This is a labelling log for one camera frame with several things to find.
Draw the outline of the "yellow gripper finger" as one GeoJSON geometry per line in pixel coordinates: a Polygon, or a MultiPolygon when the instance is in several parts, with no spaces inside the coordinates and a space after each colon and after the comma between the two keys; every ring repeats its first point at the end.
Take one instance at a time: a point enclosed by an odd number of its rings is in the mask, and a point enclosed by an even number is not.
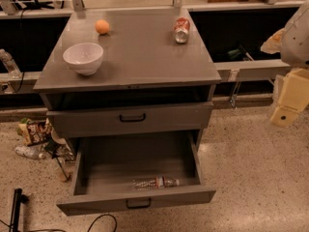
{"type": "Polygon", "coordinates": [[[270,36],[260,47],[261,51],[267,54],[274,54],[281,51],[282,37],[285,29],[282,28],[270,36]]]}
{"type": "Polygon", "coordinates": [[[282,78],[279,97],[270,122],[280,128],[289,127],[309,104],[309,71],[293,69],[282,78]]]}

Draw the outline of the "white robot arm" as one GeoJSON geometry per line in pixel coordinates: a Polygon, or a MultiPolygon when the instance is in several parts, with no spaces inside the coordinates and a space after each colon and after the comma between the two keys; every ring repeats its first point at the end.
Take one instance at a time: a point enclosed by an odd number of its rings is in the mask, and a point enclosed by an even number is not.
{"type": "Polygon", "coordinates": [[[281,61],[292,69],[278,77],[278,95],[270,122],[280,128],[290,126],[309,104],[309,1],[305,1],[288,20],[261,46],[268,54],[279,52],[281,61]]]}

